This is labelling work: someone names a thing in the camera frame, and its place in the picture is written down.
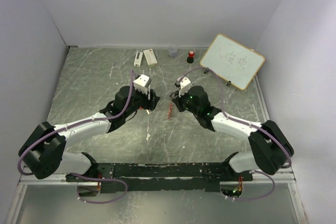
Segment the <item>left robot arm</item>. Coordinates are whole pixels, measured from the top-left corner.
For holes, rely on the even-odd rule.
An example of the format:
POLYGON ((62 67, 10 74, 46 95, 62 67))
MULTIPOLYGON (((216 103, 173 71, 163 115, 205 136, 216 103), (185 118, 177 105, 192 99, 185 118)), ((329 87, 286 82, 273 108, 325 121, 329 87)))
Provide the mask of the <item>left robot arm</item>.
POLYGON ((90 117, 68 124, 40 123, 19 150, 17 168, 22 175, 33 175, 37 179, 54 173, 68 173, 87 182, 98 180, 97 161, 86 152, 66 152, 66 145, 113 132, 138 109, 153 111, 159 100, 152 89, 141 92, 133 86, 124 86, 114 100, 90 117))

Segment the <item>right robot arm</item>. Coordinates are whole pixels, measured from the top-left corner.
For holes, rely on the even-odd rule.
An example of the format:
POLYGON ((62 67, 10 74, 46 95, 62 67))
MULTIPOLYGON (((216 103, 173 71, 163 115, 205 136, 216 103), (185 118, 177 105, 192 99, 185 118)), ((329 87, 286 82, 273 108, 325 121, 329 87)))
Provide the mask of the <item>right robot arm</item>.
POLYGON ((249 143, 249 152, 234 153, 223 162, 223 176, 227 180, 233 181, 242 172, 254 169, 273 175, 286 163, 291 163, 295 153, 293 147, 274 121, 251 122, 225 114, 211 105, 201 86, 191 87, 184 94, 177 90, 170 98, 179 112, 192 113, 201 127, 249 143))

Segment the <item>red handled metal key holder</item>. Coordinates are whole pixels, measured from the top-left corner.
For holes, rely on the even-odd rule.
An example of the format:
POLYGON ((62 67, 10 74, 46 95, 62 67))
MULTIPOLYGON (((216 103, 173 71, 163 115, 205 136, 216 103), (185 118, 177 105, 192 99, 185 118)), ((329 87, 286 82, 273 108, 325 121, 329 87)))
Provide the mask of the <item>red handled metal key holder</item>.
POLYGON ((172 116, 172 111, 173 111, 173 103, 170 103, 169 111, 168 111, 168 114, 167 114, 167 118, 168 118, 168 119, 171 118, 171 116, 172 116))

